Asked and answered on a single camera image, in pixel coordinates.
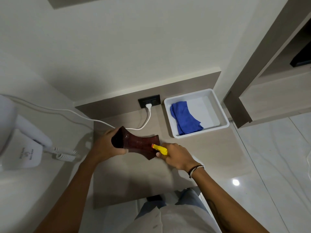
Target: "person's left arm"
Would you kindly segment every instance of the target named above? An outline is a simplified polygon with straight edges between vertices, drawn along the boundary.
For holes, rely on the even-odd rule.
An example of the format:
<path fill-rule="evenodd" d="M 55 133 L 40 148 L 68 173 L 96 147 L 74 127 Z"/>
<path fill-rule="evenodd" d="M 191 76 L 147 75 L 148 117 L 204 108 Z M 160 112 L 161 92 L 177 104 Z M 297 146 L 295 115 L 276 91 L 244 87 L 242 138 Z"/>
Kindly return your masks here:
<path fill-rule="evenodd" d="M 94 143 L 70 184 L 34 233 L 75 233 L 79 231 L 87 193 L 96 166 L 100 162 L 116 155 L 125 154 L 127 151 L 115 148 L 111 144 L 111 138 L 118 129 L 107 131 Z"/>

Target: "person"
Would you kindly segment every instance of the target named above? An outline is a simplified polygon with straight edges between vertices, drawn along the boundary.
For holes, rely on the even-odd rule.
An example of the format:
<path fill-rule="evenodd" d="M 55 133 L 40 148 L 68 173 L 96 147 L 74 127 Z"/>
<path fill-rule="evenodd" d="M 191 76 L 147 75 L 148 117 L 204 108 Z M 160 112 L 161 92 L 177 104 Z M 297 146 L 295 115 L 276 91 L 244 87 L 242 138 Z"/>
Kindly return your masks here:
<path fill-rule="evenodd" d="M 96 166 L 113 156 L 124 155 L 125 149 L 115 148 L 111 138 L 119 128 L 108 130 L 93 145 L 80 164 L 70 184 L 39 224 L 35 233 L 73 233 L 78 232 L 84 205 Z M 189 172 L 199 166 L 186 148 L 178 144 L 163 143 L 168 155 L 157 153 L 168 165 L 178 170 Z M 192 178 L 200 188 L 215 220 L 192 189 L 181 192 L 176 205 L 166 205 L 159 197 L 150 197 L 143 205 L 136 219 L 124 232 L 234 232 L 268 233 L 244 208 L 225 192 L 204 170 L 199 167 L 192 173 Z"/>

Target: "shirt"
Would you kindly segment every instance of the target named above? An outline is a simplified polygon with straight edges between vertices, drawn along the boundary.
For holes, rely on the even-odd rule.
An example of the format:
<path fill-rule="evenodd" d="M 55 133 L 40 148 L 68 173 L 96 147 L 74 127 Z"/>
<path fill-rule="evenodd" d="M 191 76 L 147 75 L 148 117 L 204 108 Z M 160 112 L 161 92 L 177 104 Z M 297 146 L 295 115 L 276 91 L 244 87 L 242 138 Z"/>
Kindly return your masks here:
<path fill-rule="evenodd" d="M 123 233 L 221 233 L 216 221 L 193 205 L 167 205 L 133 221 Z"/>

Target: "white tile floor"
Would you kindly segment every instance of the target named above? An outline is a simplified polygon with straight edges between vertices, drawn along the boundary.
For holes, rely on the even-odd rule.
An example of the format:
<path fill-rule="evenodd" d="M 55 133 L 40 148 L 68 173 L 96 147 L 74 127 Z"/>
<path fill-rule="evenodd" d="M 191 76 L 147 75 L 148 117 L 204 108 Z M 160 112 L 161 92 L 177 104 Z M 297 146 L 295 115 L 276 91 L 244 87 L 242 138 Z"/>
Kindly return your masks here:
<path fill-rule="evenodd" d="M 311 113 L 242 129 L 230 127 L 248 167 L 239 177 L 213 177 L 216 182 L 271 233 L 310 232 L 311 171 L 306 158 L 311 150 Z M 165 194 L 165 198 L 169 204 L 177 201 L 174 193 Z M 145 201 L 92 210 L 90 199 L 80 232 L 121 232 Z"/>

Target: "desk surface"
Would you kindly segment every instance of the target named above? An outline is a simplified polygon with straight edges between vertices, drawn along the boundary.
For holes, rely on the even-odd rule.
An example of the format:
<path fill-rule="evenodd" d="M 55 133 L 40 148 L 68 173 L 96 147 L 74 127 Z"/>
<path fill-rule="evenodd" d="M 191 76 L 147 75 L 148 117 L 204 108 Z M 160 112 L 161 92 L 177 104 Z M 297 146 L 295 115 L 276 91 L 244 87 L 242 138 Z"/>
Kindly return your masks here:
<path fill-rule="evenodd" d="M 138 128 L 145 122 L 147 110 L 142 109 L 103 121 L 115 126 Z M 108 126 L 95 123 L 95 138 Z M 214 178 L 234 178 L 249 172 L 245 159 L 231 127 L 182 139 L 173 138 L 165 108 L 151 108 L 151 118 L 142 130 L 130 130 L 137 136 L 159 135 L 160 142 L 178 143 L 197 157 Z M 147 160 L 137 153 L 115 156 L 98 165 L 94 172 L 94 207 L 137 200 L 148 196 L 196 186 L 184 171 L 166 165 L 158 158 Z"/>

